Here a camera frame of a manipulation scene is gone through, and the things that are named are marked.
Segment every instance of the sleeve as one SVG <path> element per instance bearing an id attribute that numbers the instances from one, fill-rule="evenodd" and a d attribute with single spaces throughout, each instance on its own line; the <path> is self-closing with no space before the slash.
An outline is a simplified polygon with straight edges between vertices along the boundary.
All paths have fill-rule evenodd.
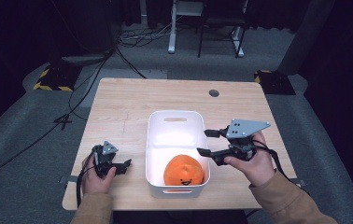
<path id="1" fill-rule="evenodd" d="M 290 183 L 278 171 L 265 184 L 249 188 L 274 223 L 337 223 L 333 218 L 323 215 L 306 192 Z"/>
<path id="2" fill-rule="evenodd" d="M 112 198 L 108 194 L 84 194 L 71 224 L 109 224 L 112 216 Z"/>

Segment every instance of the cable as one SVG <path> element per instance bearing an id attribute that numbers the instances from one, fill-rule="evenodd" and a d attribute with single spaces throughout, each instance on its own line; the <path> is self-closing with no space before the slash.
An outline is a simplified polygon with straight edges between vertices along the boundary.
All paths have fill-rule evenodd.
<path id="1" fill-rule="evenodd" d="M 78 181 L 77 181 L 77 202 L 78 202 L 78 207 L 80 206 L 81 203 L 81 195 L 80 195 L 80 187 L 81 187 L 81 182 L 83 180 L 83 175 L 86 174 L 86 172 L 91 169 L 89 168 L 86 170 L 87 164 L 89 163 L 89 160 L 92 158 L 92 154 L 94 153 L 94 150 L 90 153 L 89 157 L 86 159 L 86 162 L 84 163 L 83 167 L 81 168 L 80 174 L 78 175 Z"/>
<path id="2" fill-rule="evenodd" d="M 103 62 L 100 64 L 100 67 L 97 71 L 96 77 L 98 77 L 98 74 L 101 70 L 101 68 L 104 66 L 105 62 L 107 61 L 107 59 L 110 57 L 110 55 L 106 56 L 106 59 L 103 60 Z M 65 122 L 66 118 L 72 114 L 77 108 L 78 106 L 81 104 L 81 102 L 83 102 L 83 100 L 87 97 L 87 95 L 89 94 L 90 90 L 92 89 L 92 84 L 89 87 L 89 89 L 87 90 L 87 92 L 85 93 L 85 95 L 80 99 L 80 101 L 75 105 L 75 107 L 69 111 L 62 119 L 60 119 L 59 122 L 57 122 L 52 128 L 50 128 L 47 132 L 45 132 L 42 136 L 40 136 L 38 139 L 36 139 L 31 145 L 29 145 L 28 147 L 24 148 L 23 150 L 21 150 L 20 152 L 16 153 L 14 156 L 12 156 L 10 159 L 8 159 L 7 161 L 4 161 L 2 164 L 0 164 L 0 169 L 2 167 L 4 167 L 5 165 L 7 165 L 9 162 L 13 161 L 14 159 L 16 159 L 18 156 L 20 156 L 23 152 L 25 152 L 26 150 L 28 150 L 29 148 L 31 148 L 32 146 L 34 146 L 36 143 L 38 143 L 40 140 L 42 140 L 44 137 L 46 137 L 49 133 L 51 133 L 58 125 L 60 125 L 61 123 Z"/>
<path id="3" fill-rule="evenodd" d="M 254 213 L 260 211 L 260 209 L 254 209 L 252 211 L 250 211 L 248 214 L 246 214 L 246 219 L 248 219 L 250 216 L 252 216 Z"/>
<path id="4" fill-rule="evenodd" d="M 64 23 L 66 29 L 67 29 L 68 32 L 69 32 L 69 34 L 75 39 L 75 41 L 80 45 L 81 48 L 83 48 L 83 49 L 85 49 L 85 50 L 87 50 L 88 52 L 91 52 L 91 53 L 101 53 L 101 54 L 106 54 L 107 51 L 108 51 L 108 52 L 112 51 L 112 49 L 113 49 L 112 47 L 111 47 L 110 49 L 105 50 L 105 51 L 102 51 L 102 52 L 101 52 L 101 51 L 95 51 L 95 50 L 91 50 L 91 49 L 89 49 L 89 48 L 86 48 L 86 46 L 84 46 L 84 45 L 76 38 L 75 34 L 74 34 L 74 33 L 72 32 L 72 30 L 69 28 L 68 23 L 66 22 L 66 20 L 65 20 L 65 18 L 64 18 L 64 16 L 63 16 L 63 14 L 62 14 L 61 11 L 58 9 L 57 5 L 54 3 L 53 0 L 51 0 L 51 3 L 53 4 L 53 6 L 54 6 L 55 10 L 57 11 L 58 15 L 60 15 L 60 18 L 61 18 L 61 20 L 63 21 L 63 23 Z"/>
<path id="5" fill-rule="evenodd" d="M 97 59 L 86 59 L 86 60 L 69 60 L 68 58 L 63 58 L 63 60 L 70 64 L 71 66 L 88 66 L 96 63 L 100 63 L 106 58 L 106 54 Z"/>
<path id="6" fill-rule="evenodd" d="M 178 21 L 179 19 L 181 19 L 183 16 L 180 16 L 176 19 L 176 21 Z M 139 31 L 139 30 L 129 30 L 129 31 L 125 31 L 123 33 L 121 33 L 120 38 L 119 38 L 119 42 L 121 46 L 124 46 L 126 48 L 134 48 L 134 47 L 144 47 L 148 44 L 150 44 L 153 40 L 156 39 L 160 39 L 161 37 L 165 36 L 165 35 L 170 35 L 171 33 L 165 33 L 162 34 L 162 32 L 168 30 L 171 27 L 172 23 L 168 23 L 166 26 L 164 26 L 162 29 L 156 30 L 156 31 L 152 31 L 149 33 L 145 33 L 144 32 L 147 29 L 142 29 L 140 34 L 136 34 L 135 31 Z M 126 43 L 126 40 L 134 40 L 134 43 Z M 148 41 L 147 43 L 144 44 L 139 44 L 142 41 Z"/>
<path id="7" fill-rule="evenodd" d="M 131 67 L 131 69 L 133 69 L 134 72 L 136 72 L 136 73 L 137 73 L 139 76 L 141 76 L 142 78 L 147 79 L 141 72 L 138 71 L 138 69 L 135 68 L 135 66 L 133 66 L 132 63 L 130 63 L 130 62 L 121 54 L 120 49 L 119 49 L 118 47 L 116 47 L 116 54 L 118 54 L 118 55 L 121 57 L 121 59 L 122 59 L 125 63 L 127 63 L 127 64 Z"/>
<path id="8" fill-rule="evenodd" d="M 298 185 L 296 185 L 295 183 L 293 183 L 293 181 L 290 180 L 289 177 L 287 177 L 287 175 L 284 173 L 284 170 L 282 170 L 281 162 L 279 161 L 278 154 L 276 153 L 275 150 L 270 149 L 270 148 L 269 148 L 268 146 L 266 146 L 263 142 L 260 142 L 260 141 L 258 141 L 258 140 L 252 140 L 252 141 L 253 141 L 253 142 L 256 142 L 256 143 L 259 143 L 259 144 L 262 145 L 262 147 L 261 147 L 261 146 L 254 146 L 253 148 L 262 149 L 262 150 L 268 152 L 268 153 L 272 156 L 273 160 L 275 161 L 275 166 L 276 166 L 277 170 L 279 171 L 279 173 L 281 173 L 285 178 L 287 178 L 287 180 L 288 180 L 290 183 L 292 183 L 293 185 L 295 185 L 296 187 L 298 187 L 298 188 L 301 189 L 302 191 L 306 192 L 307 195 L 311 196 L 305 189 L 302 189 L 301 187 L 299 187 Z"/>
<path id="9" fill-rule="evenodd" d="M 101 64 L 99 63 L 99 64 L 95 67 L 95 69 L 94 69 L 94 71 L 92 72 L 92 74 L 91 74 L 90 76 L 88 76 L 80 85 L 78 85 L 78 86 L 75 88 L 74 91 L 72 91 L 71 95 L 69 96 L 69 100 L 68 100 L 68 106 L 69 106 L 69 109 L 70 109 L 70 110 L 72 110 L 71 100 L 72 100 L 72 96 L 73 96 L 74 92 L 77 91 L 81 86 L 83 86 L 83 84 L 86 83 L 86 81 L 89 80 L 89 78 L 91 78 L 91 77 L 95 74 L 95 70 L 97 70 L 100 65 L 101 65 Z M 77 116 L 78 118 L 80 118 L 80 119 L 87 120 L 87 119 L 81 117 L 80 115 L 78 115 L 75 111 L 73 111 L 73 114 L 74 114 L 75 116 Z"/>

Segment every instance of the orange plush toy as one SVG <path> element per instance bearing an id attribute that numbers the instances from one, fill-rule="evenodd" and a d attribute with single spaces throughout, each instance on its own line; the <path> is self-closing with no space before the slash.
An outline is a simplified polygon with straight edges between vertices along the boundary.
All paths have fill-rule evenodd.
<path id="1" fill-rule="evenodd" d="M 188 155 L 177 155 L 171 159 L 164 170 L 166 186 L 201 185 L 204 179 L 203 167 Z"/>

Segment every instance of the hand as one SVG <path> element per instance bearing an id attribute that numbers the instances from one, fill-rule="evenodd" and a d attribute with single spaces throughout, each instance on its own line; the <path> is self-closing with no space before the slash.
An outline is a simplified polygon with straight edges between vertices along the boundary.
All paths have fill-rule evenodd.
<path id="1" fill-rule="evenodd" d="M 94 156 L 90 157 L 89 163 L 87 163 L 86 173 L 83 176 L 81 188 L 83 194 L 85 193 L 105 193 L 110 194 L 110 186 L 112 180 L 115 177 L 116 167 L 112 167 L 107 173 L 104 179 L 98 177 L 97 173 L 93 168 Z"/>
<path id="2" fill-rule="evenodd" d="M 253 139 L 266 144 L 261 132 L 255 133 Z M 249 182 L 255 187 L 266 183 L 275 174 L 270 154 L 261 149 L 257 149 L 255 156 L 250 161 L 241 161 L 235 157 L 226 157 L 224 162 L 243 172 Z"/>

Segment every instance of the chair leg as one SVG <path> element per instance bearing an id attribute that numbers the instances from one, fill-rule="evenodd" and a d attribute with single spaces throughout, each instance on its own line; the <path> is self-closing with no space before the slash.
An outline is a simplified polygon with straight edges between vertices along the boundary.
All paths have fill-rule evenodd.
<path id="1" fill-rule="evenodd" d="M 199 45 L 199 53 L 197 54 L 197 57 L 200 58 L 200 55 L 201 55 L 201 47 L 202 47 L 202 44 L 203 44 L 203 30 L 204 30 L 204 26 L 202 25 L 201 27 L 201 31 L 200 31 L 200 45 Z"/>
<path id="2" fill-rule="evenodd" d="M 241 49 L 241 45 L 243 43 L 243 38 L 244 38 L 245 33 L 246 33 L 246 27 L 244 26 L 243 33 L 241 34 L 241 37 L 240 37 L 240 42 L 238 43 L 237 51 L 235 52 L 235 58 L 238 58 L 238 51 L 240 51 L 240 49 Z"/>

